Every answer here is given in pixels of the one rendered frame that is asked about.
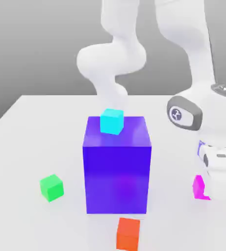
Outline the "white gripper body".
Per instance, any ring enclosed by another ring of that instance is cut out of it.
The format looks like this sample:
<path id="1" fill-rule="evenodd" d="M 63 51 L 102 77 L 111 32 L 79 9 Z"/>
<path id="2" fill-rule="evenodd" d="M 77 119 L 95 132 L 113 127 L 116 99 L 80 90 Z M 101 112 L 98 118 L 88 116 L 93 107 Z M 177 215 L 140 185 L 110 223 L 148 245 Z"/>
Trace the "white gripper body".
<path id="1" fill-rule="evenodd" d="M 226 169 L 203 168 L 204 195 L 214 201 L 226 200 Z"/>

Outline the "small magenta cube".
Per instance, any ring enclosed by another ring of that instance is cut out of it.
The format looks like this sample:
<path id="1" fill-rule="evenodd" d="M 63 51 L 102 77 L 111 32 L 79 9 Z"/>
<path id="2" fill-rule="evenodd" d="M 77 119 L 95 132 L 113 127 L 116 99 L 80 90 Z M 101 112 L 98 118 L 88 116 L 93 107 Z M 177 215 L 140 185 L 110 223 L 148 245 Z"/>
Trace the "small magenta cube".
<path id="1" fill-rule="evenodd" d="M 199 200 L 211 200 L 209 196 L 204 194 L 205 183 L 201 175 L 196 175 L 193 182 L 193 194 L 195 199 Z"/>

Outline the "small orange cube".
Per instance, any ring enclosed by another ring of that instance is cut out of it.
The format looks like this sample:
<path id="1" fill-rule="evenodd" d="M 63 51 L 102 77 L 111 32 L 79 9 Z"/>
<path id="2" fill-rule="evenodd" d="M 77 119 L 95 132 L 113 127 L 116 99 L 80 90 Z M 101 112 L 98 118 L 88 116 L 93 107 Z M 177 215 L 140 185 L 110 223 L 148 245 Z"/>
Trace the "small orange cube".
<path id="1" fill-rule="evenodd" d="M 140 220 L 120 218 L 116 234 L 116 249 L 138 251 Z"/>

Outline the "small cyan cube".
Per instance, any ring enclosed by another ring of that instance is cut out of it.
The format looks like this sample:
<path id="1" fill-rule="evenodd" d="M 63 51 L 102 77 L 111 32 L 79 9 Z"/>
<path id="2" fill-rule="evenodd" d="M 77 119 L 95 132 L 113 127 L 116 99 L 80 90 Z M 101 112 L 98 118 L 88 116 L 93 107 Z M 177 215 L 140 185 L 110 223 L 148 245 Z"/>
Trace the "small cyan cube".
<path id="1" fill-rule="evenodd" d="M 105 109 L 100 116 L 101 133 L 119 135 L 124 128 L 124 111 Z"/>

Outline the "small green cube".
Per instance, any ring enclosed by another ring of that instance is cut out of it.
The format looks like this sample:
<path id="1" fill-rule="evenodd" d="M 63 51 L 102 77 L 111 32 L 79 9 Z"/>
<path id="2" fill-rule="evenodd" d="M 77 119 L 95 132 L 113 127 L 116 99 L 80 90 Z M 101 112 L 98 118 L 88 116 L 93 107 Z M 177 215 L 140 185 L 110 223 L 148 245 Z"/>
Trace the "small green cube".
<path id="1" fill-rule="evenodd" d="M 48 202 L 64 195 L 63 181 L 55 174 L 40 180 L 40 189 Z"/>

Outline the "large purple box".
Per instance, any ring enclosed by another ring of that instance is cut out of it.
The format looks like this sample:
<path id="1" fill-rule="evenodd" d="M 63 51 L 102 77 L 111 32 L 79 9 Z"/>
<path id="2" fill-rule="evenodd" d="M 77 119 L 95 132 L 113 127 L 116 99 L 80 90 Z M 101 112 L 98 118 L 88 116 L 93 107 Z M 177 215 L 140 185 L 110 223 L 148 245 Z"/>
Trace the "large purple box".
<path id="1" fill-rule="evenodd" d="M 90 116 L 83 140 L 88 214 L 145 214 L 151 165 L 151 141 L 144 117 L 125 117 L 119 135 L 100 131 Z"/>

